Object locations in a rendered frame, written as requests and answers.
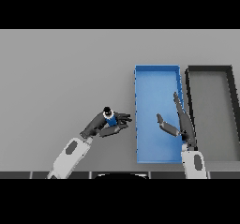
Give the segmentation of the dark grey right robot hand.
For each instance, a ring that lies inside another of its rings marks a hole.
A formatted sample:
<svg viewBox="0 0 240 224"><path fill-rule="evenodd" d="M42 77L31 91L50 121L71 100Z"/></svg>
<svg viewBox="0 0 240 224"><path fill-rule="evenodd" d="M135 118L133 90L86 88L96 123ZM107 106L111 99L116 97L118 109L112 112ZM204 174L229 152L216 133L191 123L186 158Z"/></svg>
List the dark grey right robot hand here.
<svg viewBox="0 0 240 224"><path fill-rule="evenodd" d="M198 149L193 124L189 115L184 111L176 92L173 93L173 101L176 106L180 128L174 127L171 124L165 122L162 116L158 113L157 122L159 124L159 127L174 137L181 136L182 141L186 143L188 147L195 147Z"/></svg>

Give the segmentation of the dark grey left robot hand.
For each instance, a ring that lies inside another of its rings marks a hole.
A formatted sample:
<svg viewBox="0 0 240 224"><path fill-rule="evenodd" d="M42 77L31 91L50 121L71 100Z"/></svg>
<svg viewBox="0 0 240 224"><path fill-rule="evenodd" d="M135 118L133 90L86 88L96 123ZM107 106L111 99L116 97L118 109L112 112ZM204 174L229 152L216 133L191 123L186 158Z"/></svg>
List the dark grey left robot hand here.
<svg viewBox="0 0 240 224"><path fill-rule="evenodd" d="M122 129L127 128L128 122L132 121L130 115L127 113L114 112L114 116L116 118L117 125L110 127L103 117L103 112L100 112L80 133L81 137L88 139L89 137L99 135L101 138L105 138L117 134Z"/></svg>

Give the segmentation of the blue pipe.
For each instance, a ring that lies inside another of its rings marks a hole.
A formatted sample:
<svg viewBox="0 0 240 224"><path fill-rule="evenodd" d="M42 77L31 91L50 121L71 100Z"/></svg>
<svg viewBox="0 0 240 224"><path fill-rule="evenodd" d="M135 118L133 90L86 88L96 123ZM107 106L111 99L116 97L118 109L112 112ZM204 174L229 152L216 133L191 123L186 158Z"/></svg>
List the blue pipe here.
<svg viewBox="0 0 240 224"><path fill-rule="evenodd" d="M114 111L110 107L105 107L103 109L103 117L110 127L116 126L117 121L114 116Z"/></svg>

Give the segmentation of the dark grey bin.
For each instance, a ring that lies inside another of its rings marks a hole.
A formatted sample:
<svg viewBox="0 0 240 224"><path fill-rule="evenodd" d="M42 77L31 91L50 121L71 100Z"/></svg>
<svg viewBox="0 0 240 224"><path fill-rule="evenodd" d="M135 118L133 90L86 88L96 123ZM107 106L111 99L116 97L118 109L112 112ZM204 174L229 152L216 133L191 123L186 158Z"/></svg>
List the dark grey bin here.
<svg viewBox="0 0 240 224"><path fill-rule="evenodd" d="M232 66L188 66L187 99L205 161L240 161L240 106Z"/></svg>

